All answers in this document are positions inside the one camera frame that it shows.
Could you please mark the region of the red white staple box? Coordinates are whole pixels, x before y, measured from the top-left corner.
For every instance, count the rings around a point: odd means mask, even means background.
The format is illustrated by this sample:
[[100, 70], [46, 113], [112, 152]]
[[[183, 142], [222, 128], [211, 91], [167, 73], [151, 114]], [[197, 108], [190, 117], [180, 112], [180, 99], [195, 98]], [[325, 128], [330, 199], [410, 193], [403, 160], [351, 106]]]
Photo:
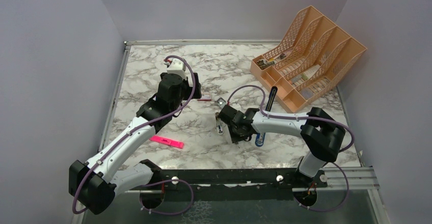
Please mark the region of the red white staple box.
[[198, 99], [199, 101], [211, 101], [212, 95], [211, 93], [202, 93], [201, 98]]

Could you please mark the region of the white stapler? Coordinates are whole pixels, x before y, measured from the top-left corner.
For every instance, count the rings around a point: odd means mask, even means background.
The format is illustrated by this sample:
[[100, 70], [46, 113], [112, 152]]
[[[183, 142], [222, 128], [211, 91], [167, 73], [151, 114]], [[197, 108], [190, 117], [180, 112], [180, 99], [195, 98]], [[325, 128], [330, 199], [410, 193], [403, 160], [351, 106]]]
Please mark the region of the white stapler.
[[219, 118], [219, 112], [215, 112], [215, 127], [219, 135], [224, 134], [222, 121]]

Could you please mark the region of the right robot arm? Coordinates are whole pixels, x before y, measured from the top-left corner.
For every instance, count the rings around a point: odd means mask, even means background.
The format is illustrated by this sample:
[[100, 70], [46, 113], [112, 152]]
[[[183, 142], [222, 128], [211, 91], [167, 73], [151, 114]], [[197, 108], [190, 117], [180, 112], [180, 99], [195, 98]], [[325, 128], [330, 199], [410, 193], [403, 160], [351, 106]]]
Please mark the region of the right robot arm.
[[233, 143], [265, 133], [301, 138], [309, 149], [294, 172], [294, 181], [301, 187], [312, 183], [326, 163], [336, 161], [346, 134], [343, 124], [318, 107], [313, 107], [308, 113], [286, 114], [258, 108], [248, 108], [243, 113], [225, 105], [217, 118], [228, 127]]

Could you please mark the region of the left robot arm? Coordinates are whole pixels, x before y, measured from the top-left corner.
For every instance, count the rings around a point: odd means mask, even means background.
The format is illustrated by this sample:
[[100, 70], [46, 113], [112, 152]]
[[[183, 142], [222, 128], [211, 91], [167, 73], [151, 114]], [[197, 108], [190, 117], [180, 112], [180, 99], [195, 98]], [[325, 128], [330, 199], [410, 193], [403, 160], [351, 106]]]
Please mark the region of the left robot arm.
[[155, 136], [192, 100], [201, 98], [199, 75], [188, 80], [183, 71], [163, 72], [157, 92], [145, 102], [129, 125], [104, 149], [85, 162], [76, 160], [68, 170], [72, 212], [100, 214], [114, 198], [140, 184], [155, 188], [158, 172], [140, 163], [133, 171], [120, 173], [120, 166], [145, 141]]

